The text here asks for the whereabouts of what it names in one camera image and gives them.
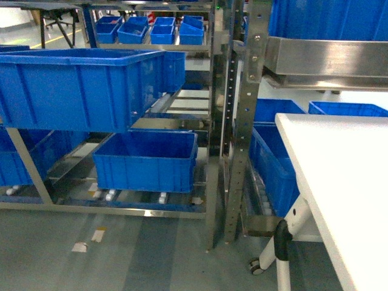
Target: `yellow floor line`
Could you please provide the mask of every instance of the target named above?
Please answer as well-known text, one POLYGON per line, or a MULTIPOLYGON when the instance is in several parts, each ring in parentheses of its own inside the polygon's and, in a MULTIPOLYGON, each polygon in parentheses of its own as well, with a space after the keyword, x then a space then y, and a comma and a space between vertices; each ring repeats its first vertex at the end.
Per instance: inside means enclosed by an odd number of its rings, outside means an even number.
MULTIPOLYGON (((53 41, 57 41, 57 40, 59 40, 61 38, 65 38, 65 37, 63 35, 62 36, 58 36, 57 38, 53 38, 53 39, 50 39, 50 40, 46 41, 46 44, 49 44, 50 42, 53 42, 53 41)), ((35 49, 35 48, 41 47, 41 46, 42 46, 42 44, 36 44, 36 45, 31 46, 31 49, 32 48, 35 49)))

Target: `paper scrap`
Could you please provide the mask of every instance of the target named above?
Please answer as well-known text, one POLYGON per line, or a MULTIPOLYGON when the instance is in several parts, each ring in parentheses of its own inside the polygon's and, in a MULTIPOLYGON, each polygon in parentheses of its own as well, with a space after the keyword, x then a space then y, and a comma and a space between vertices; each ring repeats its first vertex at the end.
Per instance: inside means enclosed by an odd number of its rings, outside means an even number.
POLYGON ((87 251, 87 244, 83 241, 76 242, 73 246, 72 252, 85 253, 87 251))
POLYGON ((92 183, 88 189, 88 193, 90 196, 93 196, 95 194, 95 192, 98 190, 98 185, 97 183, 92 183))
POLYGON ((192 203, 195 205, 201 205, 204 201, 201 199, 201 197, 193 197, 192 203))
POLYGON ((95 241, 96 243, 100 243, 102 241, 102 237, 104 236, 104 233, 106 230, 107 230, 106 227, 98 227, 95 231, 95 234, 92 237, 92 241, 95 241))

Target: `plastic storage bin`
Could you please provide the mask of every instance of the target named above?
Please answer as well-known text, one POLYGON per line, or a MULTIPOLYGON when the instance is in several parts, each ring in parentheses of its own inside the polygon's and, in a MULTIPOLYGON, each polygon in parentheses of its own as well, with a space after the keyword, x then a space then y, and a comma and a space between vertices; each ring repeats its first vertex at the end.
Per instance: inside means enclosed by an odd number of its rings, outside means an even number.
POLYGON ((204 28, 204 18, 202 16, 191 16, 191 15, 185 15, 183 17, 183 22, 189 26, 198 28, 202 30, 204 28))
POLYGON ((0 116, 6 126, 22 129, 125 132, 166 91, 168 54, 97 48, 2 53, 0 116))
POLYGON ((373 104, 316 102, 309 103, 310 114, 388 117, 388 111, 373 104))
POLYGON ((63 141, 66 146, 66 153, 70 153, 72 150, 77 148, 85 139, 89 137, 87 132, 62 132, 63 141))
POLYGON ((147 26, 125 22, 118 30, 119 42, 123 44, 142 44, 147 26))
POLYGON ((388 41, 388 1, 275 0, 270 35, 296 39, 388 41))
POLYGON ((197 135, 170 130, 130 130, 112 135, 93 154, 98 187, 190 192, 197 135))
POLYGON ((277 113, 306 114, 295 102, 288 99, 257 99, 255 122, 275 122, 277 113))
POLYGON ((255 124, 250 159, 266 187, 277 216, 285 216, 299 195, 295 171, 274 124, 255 124))
POLYGON ((98 41, 102 44, 113 44, 117 38, 117 31, 122 23, 122 17, 104 16, 96 23, 98 41))
POLYGON ((27 45, 6 45, 0 44, 0 53, 2 52, 18 52, 20 50, 29 50, 30 47, 27 45))
POLYGON ((148 18, 146 16, 132 16, 126 22, 148 27, 148 18))
POLYGON ((157 17, 155 20, 154 26, 158 25, 175 25, 175 17, 157 17))
POLYGON ((182 23, 179 30, 179 44, 202 45, 204 30, 182 23))
MULTIPOLYGON (((20 133, 42 179, 56 161, 70 153, 88 135, 49 130, 20 130, 20 133)), ((0 127, 0 186, 30 184, 33 182, 11 138, 0 127)))
POLYGON ((178 91, 185 83, 186 76, 185 72, 185 53, 175 53, 169 52, 166 53, 164 57, 164 76, 169 76, 164 78, 164 91, 168 93, 173 93, 178 91))
POLYGON ((151 30, 152 44, 173 44, 175 38, 175 26, 154 25, 151 30))

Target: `black chair leg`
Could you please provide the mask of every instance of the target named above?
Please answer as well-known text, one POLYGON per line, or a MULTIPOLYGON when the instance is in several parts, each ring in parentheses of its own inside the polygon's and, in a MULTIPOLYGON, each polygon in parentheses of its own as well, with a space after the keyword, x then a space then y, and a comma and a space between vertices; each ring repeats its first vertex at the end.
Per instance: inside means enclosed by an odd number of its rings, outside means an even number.
POLYGON ((73 44, 70 42, 69 37, 67 36, 65 30, 63 29, 63 27, 62 27, 62 25, 61 25, 61 22, 59 21, 59 19, 58 19, 57 17, 55 18, 55 22, 56 22, 56 24, 58 25, 58 27, 59 27, 60 31, 62 32, 63 36, 65 37, 67 44, 68 44, 69 47, 72 49, 74 46, 73 46, 73 44))

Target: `label on floor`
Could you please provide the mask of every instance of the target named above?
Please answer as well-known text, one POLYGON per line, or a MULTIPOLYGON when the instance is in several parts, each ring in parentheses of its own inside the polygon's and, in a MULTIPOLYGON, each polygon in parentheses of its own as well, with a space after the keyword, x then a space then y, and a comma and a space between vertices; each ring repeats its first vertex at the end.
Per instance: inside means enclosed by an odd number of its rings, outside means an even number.
POLYGON ((95 231, 95 234, 92 237, 92 241, 95 241, 96 243, 100 243, 102 241, 102 237, 104 236, 104 233, 106 230, 107 230, 106 227, 98 227, 95 231))
POLYGON ((73 246, 72 252, 85 253, 87 251, 86 242, 79 241, 76 242, 73 246))

